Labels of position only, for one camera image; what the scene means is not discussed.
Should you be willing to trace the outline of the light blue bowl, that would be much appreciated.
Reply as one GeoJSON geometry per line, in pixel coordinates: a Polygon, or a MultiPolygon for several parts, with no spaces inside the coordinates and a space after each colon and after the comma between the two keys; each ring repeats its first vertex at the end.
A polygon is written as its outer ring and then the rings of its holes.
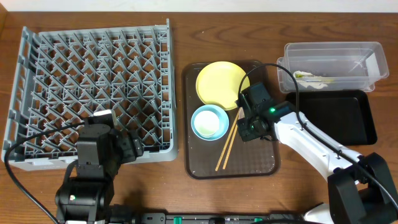
{"type": "Polygon", "coordinates": [[[195,133],[196,136],[198,136],[200,139],[203,139],[205,141],[215,141],[217,139],[220,139],[221,137],[223,137],[228,128],[229,128],[229,117],[226,113],[225,110],[223,110],[222,108],[220,108],[219,106],[216,105],[203,105],[201,107],[199,107],[192,115],[191,117],[191,127],[193,132],[195,133]],[[201,112],[201,111],[212,111],[214,113],[217,114],[219,120],[220,120],[220,125],[219,125],[219,130],[212,135],[211,137],[208,138],[204,138],[203,136],[199,135],[199,133],[197,132],[197,130],[194,127],[194,119],[196,117],[196,115],[201,112]]]}

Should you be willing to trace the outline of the yellow round plate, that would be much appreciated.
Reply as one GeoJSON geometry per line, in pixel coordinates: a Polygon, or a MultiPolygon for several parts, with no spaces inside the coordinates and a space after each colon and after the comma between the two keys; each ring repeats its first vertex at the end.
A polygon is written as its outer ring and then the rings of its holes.
{"type": "Polygon", "coordinates": [[[197,95],[205,105],[233,110],[238,107],[238,89],[245,74],[241,67],[232,62],[210,63],[197,76],[197,95]]]}

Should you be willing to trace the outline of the green snack wrapper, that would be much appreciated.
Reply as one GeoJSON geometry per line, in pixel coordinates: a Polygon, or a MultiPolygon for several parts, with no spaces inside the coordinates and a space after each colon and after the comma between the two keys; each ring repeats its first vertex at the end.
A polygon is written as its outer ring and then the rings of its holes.
{"type": "Polygon", "coordinates": [[[298,82],[326,83],[326,84],[334,82],[334,80],[332,79],[326,79],[325,77],[317,76],[310,72],[296,71],[293,73],[293,76],[298,82]]]}

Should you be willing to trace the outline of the small white cup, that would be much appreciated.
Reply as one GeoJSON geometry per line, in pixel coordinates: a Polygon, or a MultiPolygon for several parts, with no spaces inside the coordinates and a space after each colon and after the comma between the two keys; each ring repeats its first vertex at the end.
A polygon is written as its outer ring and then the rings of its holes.
{"type": "Polygon", "coordinates": [[[201,111],[194,119],[194,127],[204,138],[211,137],[219,130],[220,120],[212,111],[201,111]]]}

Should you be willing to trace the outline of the white tissue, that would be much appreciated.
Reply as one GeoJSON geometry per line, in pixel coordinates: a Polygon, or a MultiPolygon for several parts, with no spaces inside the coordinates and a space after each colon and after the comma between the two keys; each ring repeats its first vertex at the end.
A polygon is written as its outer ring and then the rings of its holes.
{"type": "Polygon", "coordinates": [[[306,89],[321,90],[328,87],[328,82],[321,82],[320,80],[307,80],[305,77],[297,77],[296,81],[298,85],[306,89]]]}

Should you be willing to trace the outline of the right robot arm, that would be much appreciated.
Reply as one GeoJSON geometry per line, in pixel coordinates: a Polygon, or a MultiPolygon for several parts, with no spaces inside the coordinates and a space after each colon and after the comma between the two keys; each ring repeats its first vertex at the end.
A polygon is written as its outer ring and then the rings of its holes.
{"type": "Polygon", "coordinates": [[[393,223],[397,190],[386,161],[348,149],[307,121],[298,107],[272,100],[238,100],[243,141],[271,136],[291,147],[328,184],[328,204],[305,212],[301,223],[393,223]]]}

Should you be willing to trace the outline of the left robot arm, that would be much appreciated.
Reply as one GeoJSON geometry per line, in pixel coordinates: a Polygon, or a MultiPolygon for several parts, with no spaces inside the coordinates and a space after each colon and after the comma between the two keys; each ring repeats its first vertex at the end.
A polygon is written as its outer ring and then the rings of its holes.
{"type": "Polygon", "coordinates": [[[87,124],[79,132],[78,159],[68,165],[55,196],[60,223],[133,223],[126,206],[110,203],[122,164],[144,153],[135,130],[123,134],[107,124],[87,124]]]}

